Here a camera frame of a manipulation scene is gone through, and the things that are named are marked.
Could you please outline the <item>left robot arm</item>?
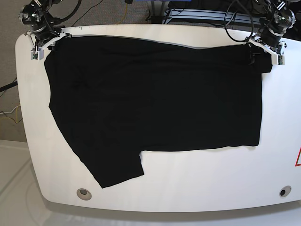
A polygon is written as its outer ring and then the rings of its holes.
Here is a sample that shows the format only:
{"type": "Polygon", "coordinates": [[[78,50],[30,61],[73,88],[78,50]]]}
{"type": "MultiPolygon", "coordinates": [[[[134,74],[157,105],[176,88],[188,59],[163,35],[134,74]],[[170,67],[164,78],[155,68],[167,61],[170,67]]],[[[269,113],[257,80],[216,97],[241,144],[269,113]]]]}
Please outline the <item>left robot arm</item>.
{"type": "Polygon", "coordinates": [[[225,32],[234,42],[244,44],[250,43],[269,53],[271,55],[271,63],[273,65],[284,65],[284,48],[286,48],[286,43],[281,39],[286,33],[286,30],[291,29],[296,23],[295,14],[288,8],[289,3],[289,0],[265,0],[263,4],[267,6],[268,18],[260,19],[261,27],[258,29],[258,32],[255,33],[254,20],[251,12],[241,3],[241,1],[234,0],[230,3],[224,14],[223,24],[225,32]],[[227,30],[227,14],[232,5],[235,3],[246,12],[251,22],[251,33],[249,36],[245,37],[244,40],[237,40],[233,38],[227,30]]]}

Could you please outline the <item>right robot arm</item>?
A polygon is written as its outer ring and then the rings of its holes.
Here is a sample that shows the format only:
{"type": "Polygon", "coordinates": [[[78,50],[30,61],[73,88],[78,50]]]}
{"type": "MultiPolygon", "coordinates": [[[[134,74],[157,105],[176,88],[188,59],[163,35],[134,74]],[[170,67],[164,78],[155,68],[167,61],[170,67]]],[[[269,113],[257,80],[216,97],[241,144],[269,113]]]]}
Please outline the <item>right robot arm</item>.
{"type": "Polygon", "coordinates": [[[44,46],[53,38],[60,37],[62,32],[61,23],[69,20],[79,9],[81,0],[73,11],[64,18],[53,17],[49,10],[53,5],[61,3],[60,0],[32,0],[28,5],[25,5],[19,13],[19,19],[22,24],[29,26],[30,34],[35,36],[33,50],[44,46]]]}

